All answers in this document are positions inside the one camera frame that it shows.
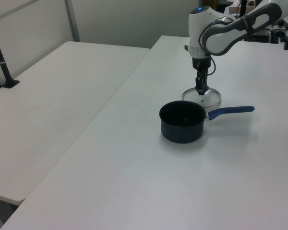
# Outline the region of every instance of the white table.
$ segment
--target white table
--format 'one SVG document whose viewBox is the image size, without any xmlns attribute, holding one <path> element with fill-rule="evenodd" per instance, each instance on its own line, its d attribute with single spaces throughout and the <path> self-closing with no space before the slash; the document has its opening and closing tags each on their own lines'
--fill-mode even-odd
<svg viewBox="0 0 288 230">
<path fill-rule="evenodd" d="M 148 49 L 67 42 L 0 89 L 0 199 L 19 205 Z"/>
<path fill-rule="evenodd" d="M 158 113 L 194 84 L 188 42 L 159 39 L 2 230 L 288 229 L 288 51 L 239 42 L 215 57 L 222 106 L 255 111 L 175 144 Z"/>
</svg>

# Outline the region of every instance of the black saucepan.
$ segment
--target black saucepan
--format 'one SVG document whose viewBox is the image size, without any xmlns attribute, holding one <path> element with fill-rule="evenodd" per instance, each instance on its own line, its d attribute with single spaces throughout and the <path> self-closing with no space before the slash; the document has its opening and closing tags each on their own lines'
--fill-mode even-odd
<svg viewBox="0 0 288 230">
<path fill-rule="evenodd" d="M 206 113 L 194 102 L 170 102 L 160 109 L 161 132 L 170 141 L 190 143 L 202 136 L 204 120 L 212 120 L 221 114 L 252 112 L 254 109 L 253 106 L 228 107 Z"/>
</svg>

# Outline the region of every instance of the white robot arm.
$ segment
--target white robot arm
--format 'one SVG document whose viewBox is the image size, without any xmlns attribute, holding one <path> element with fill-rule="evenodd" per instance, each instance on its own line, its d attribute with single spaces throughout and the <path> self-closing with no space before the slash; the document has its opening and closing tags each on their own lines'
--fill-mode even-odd
<svg viewBox="0 0 288 230">
<path fill-rule="evenodd" d="M 197 70 L 195 89 L 198 93 L 203 95 L 207 90 L 211 55 L 224 55 L 238 41 L 286 16 L 288 0 L 263 0 L 238 20 L 208 6 L 194 9 L 189 16 L 189 53 Z"/>
</svg>

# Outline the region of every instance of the white wall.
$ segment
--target white wall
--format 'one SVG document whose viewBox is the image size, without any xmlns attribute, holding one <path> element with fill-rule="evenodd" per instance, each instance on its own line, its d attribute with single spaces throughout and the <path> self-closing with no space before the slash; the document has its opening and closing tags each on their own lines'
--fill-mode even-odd
<svg viewBox="0 0 288 230">
<path fill-rule="evenodd" d="M 151 48 L 161 35 L 189 36 L 198 0 L 69 0 L 80 41 Z"/>
<path fill-rule="evenodd" d="M 13 78 L 66 41 L 72 34 L 64 0 L 39 0 L 0 19 L 0 47 Z"/>
</svg>

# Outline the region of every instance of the pot handle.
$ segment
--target pot handle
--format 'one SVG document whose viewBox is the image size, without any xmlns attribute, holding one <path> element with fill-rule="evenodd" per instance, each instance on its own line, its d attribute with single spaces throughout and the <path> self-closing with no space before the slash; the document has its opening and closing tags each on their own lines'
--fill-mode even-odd
<svg viewBox="0 0 288 230">
<path fill-rule="evenodd" d="M 247 113 L 254 111 L 253 106 L 239 106 L 239 107 L 227 107 L 215 109 L 208 113 L 209 120 L 215 119 L 222 114 L 235 114 L 235 113 Z"/>
</svg>

